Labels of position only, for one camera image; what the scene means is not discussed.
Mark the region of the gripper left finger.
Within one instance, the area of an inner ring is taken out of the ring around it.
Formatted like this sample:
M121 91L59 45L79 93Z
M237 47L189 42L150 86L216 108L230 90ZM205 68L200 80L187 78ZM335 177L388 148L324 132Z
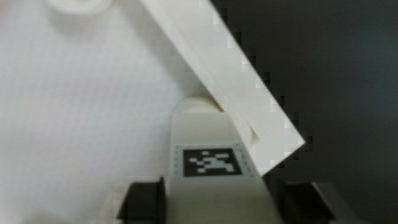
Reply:
M166 180L134 182L105 199L91 224L168 224Z

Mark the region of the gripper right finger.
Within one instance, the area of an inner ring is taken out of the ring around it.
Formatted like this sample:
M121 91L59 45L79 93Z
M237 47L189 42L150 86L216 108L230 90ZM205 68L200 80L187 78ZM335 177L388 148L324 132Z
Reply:
M331 184L285 183L279 187L285 224L359 224L359 218Z

